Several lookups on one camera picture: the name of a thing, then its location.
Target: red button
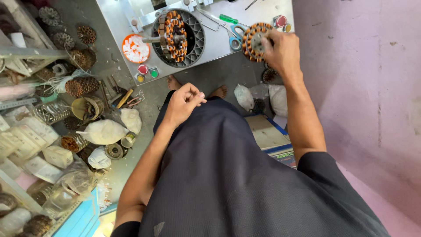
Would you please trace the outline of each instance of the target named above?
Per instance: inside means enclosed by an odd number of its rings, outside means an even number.
[[[287,18],[285,16],[279,16],[276,19],[276,27],[284,27],[287,24]]]
[[[148,73],[149,69],[148,69],[148,67],[147,67],[146,65],[144,65],[144,64],[140,64],[140,65],[139,65],[139,67],[137,68],[137,71],[138,71],[140,74],[145,75],[145,74],[147,74],[147,73]]]

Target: wooden handle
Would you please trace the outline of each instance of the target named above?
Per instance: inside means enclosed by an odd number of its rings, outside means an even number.
[[[123,106],[124,103],[126,103],[127,98],[129,98],[129,96],[131,95],[131,93],[133,93],[133,89],[130,89],[126,95],[120,100],[120,102],[117,105],[117,109],[121,108],[121,106]]]

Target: sleeve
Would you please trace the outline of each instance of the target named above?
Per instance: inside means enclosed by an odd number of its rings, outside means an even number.
[[[119,225],[111,233],[110,237],[137,237],[139,235],[140,222],[128,221]]]
[[[308,152],[299,160],[298,171],[301,171],[335,200],[377,227],[383,227],[379,218],[354,190],[336,165],[336,161],[326,152]]]

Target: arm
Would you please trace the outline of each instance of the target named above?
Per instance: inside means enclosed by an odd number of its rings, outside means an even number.
[[[124,185],[117,205],[115,228],[127,221],[141,221],[157,182],[161,159],[176,127],[184,122],[205,95],[190,83],[174,92],[164,119]]]
[[[317,117],[310,95],[304,85],[303,73],[300,69],[300,41],[293,33],[277,30],[269,32],[263,39],[265,60],[282,77],[287,91],[288,133],[291,139],[296,161],[307,152],[326,152],[323,128]]]

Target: man's right hand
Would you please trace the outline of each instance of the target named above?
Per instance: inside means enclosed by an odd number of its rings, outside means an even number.
[[[284,84],[291,84],[302,78],[298,36],[272,29],[268,32],[268,37],[273,40],[274,45],[268,39],[262,39],[265,60],[281,75]]]

